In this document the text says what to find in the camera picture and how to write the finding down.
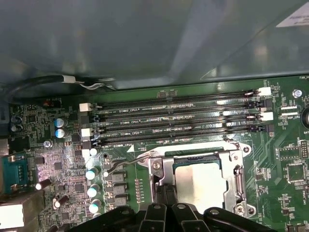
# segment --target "electrolytic capacitor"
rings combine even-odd
[[[11,125],[11,131],[12,132],[22,132],[23,131],[23,127],[21,125]]]
[[[95,214],[99,211],[102,206],[102,202],[99,199],[95,199],[89,205],[89,212]]]
[[[58,226],[52,225],[46,232],[57,232],[57,231],[58,231]]]
[[[92,219],[98,217],[98,216],[101,216],[102,214],[101,213],[95,213],[93,216],[92,216]]]
[[[61,128],[55,131],[55,136],[59,139],[66,138],[69,135],[69,131],[65,128]]]
[[[95,197],[100,191],[100,186],[98,184],[92,184],[87,191],[89,197]]]
[[[69,200],[68,195],[63,195],[61,198],[59,198],[56,202],[55,202],[55,207],[56,208],[60,208],[62,205],[64,205],[67,201]]]
[[[98,175],[98,169],[96,167],[92,167],[90,170],[86,172],[86,178],[88,180],[93,180]]]
[[[66,127],[68,125],[68,121],[65,118],[57,118],[54,121],[54,124],[57,128]]]
[[[51,184],[52,184],[52,181],[50,179],[45,179],[45,180],[42,180],[39,183],[37,183],[35,185],[35,189],[41,190],[41,189],[46,188],[47,186],[50,186]]]
[[[22,118],[19,116],[12,116],[11,117],[11,122],[14,124],[20,124],[22,122]]]
[[[96,156],[97,153],[98,153],[98,149],[92,148],[92,149],[90,149],[89,153],[90,153],[91,156]]]

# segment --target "cyan capacitor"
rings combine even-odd
[[[65,118],[57,118],[54,123],[57,128],[66,127],[68,125],[68,121]]]
[[[89,197],[95,197],[99,191],[100,191],[100,186],[98,184],[92,184],[87,191],[87,195]]]
[[[65,128],[60,128],[55,131],[55,136],[59,139],[66,138],[69,135],[69,131]]]
[[[88,180],[93,180],[98,175],[98,169],[93,167],[86,172],[86,178]]]
[[[89,212],[95,214],[101,208],[102,202],[99,199],[95,199],[89,205]]]

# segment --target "screw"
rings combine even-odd
[[[245,146],[245,147],[243,148],[243,151],[244,151],[245,153],[247,153],[247,152],[249,152],[249,148],[248,148],[247,146]]]
[[[243,215],[245,213],[245,210],[241,205],[239,205],[239,206],[236,207],[236,213],[238,215]]]
[[[253,213],[254,213],[254,209],[249,209],[249,210],[248,210],[248,213],[249,213],[249,214],[253,214]]]
[[[184,205],[184,204],[179,204],[179,205],[177,206],[177,208],[179,208],[179,209],[185,209],[185,205]]]
[[[155,170],[160,170],[161,169],[161,164],[160,164],[160,162],[156,161],[156,162],[153,162],[152,167]]]
[[[303,92],[299,89],[294,89],[292,92],[294,98],[300,98],[303,95]]]
[[[219,211],[216,210],[216,209],[212,209],[212,210],[211,210],[211,214],[212,214],[212,215],[218,215],[218,214],[219,214]]]
[[[232,160],[238,160],[238,156],[235,155],[235,154],[232,154],[232,155],[231,155],[231,159],[232,159]]]

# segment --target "chip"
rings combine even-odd
[[[75,156],[82,156],[82,151],[81,150],[77,150],[74,151]]]
[[[8,142],[10,145],[9,154],[30,150],[29,136],[9,138]]]
[[[124,182],[125,172],[114,172],[112,174],[112,181],[115,182]]]
[[[255,175],[255,179],[256,180],[263,180],[264,177],[263,177],[263,175]]]
[[[302,163],[292,163],[287,165],[287,179],[288,183],[304,181],[305,168]]]
[[[89,117],[88,116],[81,116],[81,123],[82,124],[88,124],[89,123]]]
[[[75,191],[76,191],[76,192],[82,192],[82,191],[84,191],[84,186],[83,186],[82,184],[76,184],[76,185],[74,186],[74,188],[75,188]]]
[[[62,220],[69,220],[69,213],[62,213]]]
[[[27,118],[28,118],[28,123],[37,121],[37,118],[35,115],[29,115]]]
[[[90,141],[83,141],[83,149],[91,149],[92,145]]]
[[[81,140],[81,138],[79,137],[78,134],[73,134],[72,135],[72,142],[79,142]]]
[[[303,224],[296,225],[296,232],[306,232],[306,226]]]
[[[62,163],[61,162],[54,163],[54,170],[61,170],[61,169],[62,169]]]
[[[107,177],[105,177],[105,181],[110,181],[112,180],[112,176],[111,175],[108,175]]]
[[[112,166],[110,165],[110,164],[105,164],[104,165],[104,169],[106,169],[106,170],[109,170],[109,169],[111,169],[112,168]]]
[[[77,119],[78,119],[77,114],[70,114],[70,115],[69,115],[69,120],[70,120],[70,121],[76,121]]]
[[[126,192],[126,184],[122,183],[122,185],[116,186],[116,184],[114,185],[114,194],[124,194]]]
[[[34,162],[36,164],[45,164],[45,158],[44,157],[36,157],[36,158],[34,158]]]
[[[289,209],[283,209],[283,215],[289,215]]]
[[[66,190],[65,185],[58,186],[58,190],[59,190],[59,191],[64,191],[64,190]]]
[[[117,195],[115,197],[115,206],[127,205],[127,195]]]
[[[114,191],[113,187],[106,187],[104,190],[105,190],[105,192],[113,192]]]
[[[107,198],[106,203],[111,204],[115,202],[115,198]]]

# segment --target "green circuit board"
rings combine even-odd
[[[84,143],[80,139],[81,128],[90,127],[91,122],[81,121],[81,116],[87,114],[80,112],[80,103],[88,102],[104,106],[122,102],[115,105],[122,109],[121,112],[118,111],[118,117],[122,117],[119,121],[125,121],[126,109],[134,108],[134,104],[138,101],[169,102],[182,98],[182,101],[186,102],[186,98],[196,95],[233,93],[262,87],[271,89],[271,95],[266,96],[271,102],[271,107],[267,111],[273,113],[273,120],[265,123],[273,125],[273,129],[269,131],[246,131],[242,129],[245,128],[243,124],[237,123],[236,128],[241,130],[217,133],[216,130],[212,132],[213,128],[200,125],[203,130],[209,130],[211,133],[194,135],[184,133],[176,139],[173,139],[173,136],[170,136],[170,139],[158,137],[151,139],[152,135],[149,135],[145,140],[137,140],[139,135],[129,132],[130,129],[134,129],[131,125],[126,128],[128,134],[124,139],[117,140],[115,134],[113,135],[115,139],[107,137],[108,141],[101,144],[100,155],[93,156],[89,160],[85,160],[82,156]],[[301,96],[295,97],[295,90],[301,90]],[[116,180],[126,185],[125,192],[120,194],[122,198],[117,199],[119,204],[127,204],[138,211],[141,203],[150,203],[148,169],[137,164],[121,167],[115,179],[107,180],[103,177],[103,170],[111,168],[115,161],[133,160],[145,151],[158,146],[233,139],[252,148],[251,154],[244,158],[247,203],[257,209],[257,213],[250,219],[280,232],[287,231],[288,226],[298,228],[300,225],[309,230],[309,189],[307,189],[309,130],[302,122],[302,112],[308,107],[309,76],[305,75],[43,99],[40,106],[11,106],[11,115],[21,118],[22,129],[12,132],[12,137],[9,139],[10,154],[23,154],[27,157],[29,181],[27,188],[33,188],[38,181],[47,178],[53,181],[53,184],[44,190],[46,208],[39,215],[39,231],[43,232],[53,224],[60,226],[69,223],[71,226],[76,226],[90,220],[93,215],[88,207],[93,199],[89,198],[87,190],[93,183],[101,186],[96,198],[102,202],[99,211],[102,214],[117,205],[116,196],[105,191],[106,188],[112,187],[113,181]],[[210,116],[216,117],[216,114],[211,115],[211,108],[200,111],[204,114],[205,110]],[[231,108],[230,111],[237,112],[237,109]],[[66,138],[55,137],[57,128],[54,121],[57,118],[65,118],[67,121]],[[52,147],[44,146],[45,141],[51,141]],[[177,151],[174,154],[181,155],[186,152]],[[94,180],[87,180],[85,172],[91,166],[96,166],[99,174]],[[64,194],[69,196],[69,201],[63,207],[54,209],[54,197],[61,197]]]

